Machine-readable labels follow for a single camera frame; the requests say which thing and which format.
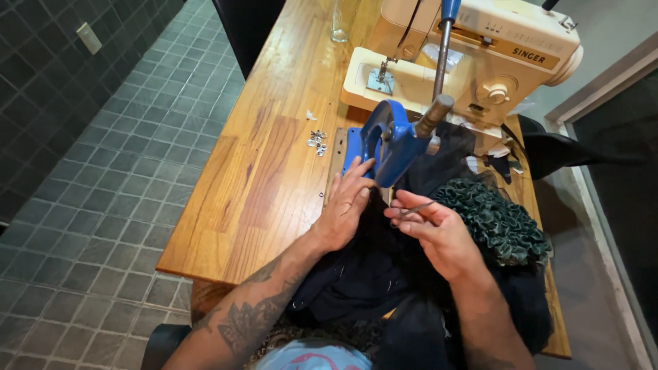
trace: tile floor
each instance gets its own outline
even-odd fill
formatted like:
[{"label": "tile floor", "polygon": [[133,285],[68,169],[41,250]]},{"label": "tile floor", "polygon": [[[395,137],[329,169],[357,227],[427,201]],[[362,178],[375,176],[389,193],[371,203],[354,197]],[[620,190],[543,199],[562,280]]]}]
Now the tile floor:
[{"label": "tile floor", "polygon": [[0,369],[139,369],[191,283],[155,264],[244,79],[189,0],[0,236]]}]

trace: forearm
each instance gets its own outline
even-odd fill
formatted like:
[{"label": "forearm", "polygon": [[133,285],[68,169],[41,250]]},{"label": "forearm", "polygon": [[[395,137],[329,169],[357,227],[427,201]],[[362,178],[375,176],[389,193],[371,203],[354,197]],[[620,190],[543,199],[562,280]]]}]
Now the forearm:
[{"label": "forearm", "polygon": [[318,243],[306,233],[233,289],[195,325],[163,370],[242,368],[322,257]]},{"label": "forearm", "polygon": [[534,370],[507,302],[493,276],[484,271],[468,282],[451,284],[470,370]]}]

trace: butcher block table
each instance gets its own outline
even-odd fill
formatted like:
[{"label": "butcher block table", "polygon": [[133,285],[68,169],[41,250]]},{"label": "butcher block table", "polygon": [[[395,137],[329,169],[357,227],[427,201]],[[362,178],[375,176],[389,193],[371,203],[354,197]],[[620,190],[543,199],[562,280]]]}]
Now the butcher block table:
[{"label": "butcher block table", "polygon": [[[192,318],[275,258],[322,211],[332,148],[317,157],[310,131],[333,143],[338,128],[362,126],[370,112],[340,101],[352,50],[365,46],[381,0],[362,0],[352,36],[332,42],[332,0],[288,0],[236,101],[157,270],[193,279]],[[307,110],[318,120],[307,120]],[[519,123],[508,126],[520,138]],[[505,187],[541,227],[527,162]],[[498,184],[504,181],[497,176]],[[555,333],[544,353],[570,357],[550,266],[546,297]]]}]

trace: green ruffled fabric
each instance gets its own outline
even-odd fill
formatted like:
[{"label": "green ruffled fabric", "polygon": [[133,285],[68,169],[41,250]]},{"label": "green ruffled fabric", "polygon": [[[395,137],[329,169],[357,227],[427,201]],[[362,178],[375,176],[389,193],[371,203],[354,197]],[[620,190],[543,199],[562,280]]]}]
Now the green ruffled fabric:
[{"label": "green ruffled fabric", "polygon": [[523,206],[503,198],[496,189],[457,178],[434,190],[429,198],[454,209],[482,253],[491,253],[499,265],[547,263],[551,246],[537,223]]}]

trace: hand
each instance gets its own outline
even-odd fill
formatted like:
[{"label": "hand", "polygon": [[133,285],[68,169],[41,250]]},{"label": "hand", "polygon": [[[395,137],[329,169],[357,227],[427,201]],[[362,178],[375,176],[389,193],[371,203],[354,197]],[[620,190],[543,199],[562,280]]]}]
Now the hand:
[{"label": "hand", "polygon": [[395,196],[392,208],[384,210],[384,215],[393,219],[400,231],[420,241],[432,266],[448,282],[468,280],[487,271],[480,250],[457,212],[434,202],[402,219],[394,218],[401,212],[432,201],[405,190],[398,190]]},{"label": "hand", "polygon": [[368,188],[376,185],[374,180],[363,177],[375,160],[359,163],[361,157],[356,156],[343,178],[340,173],[334,176],[329,202],[320,218],[311,226],[311,232],[322,242],[324,252],[339,250],[354,237],[359,217],[368,205]]}]

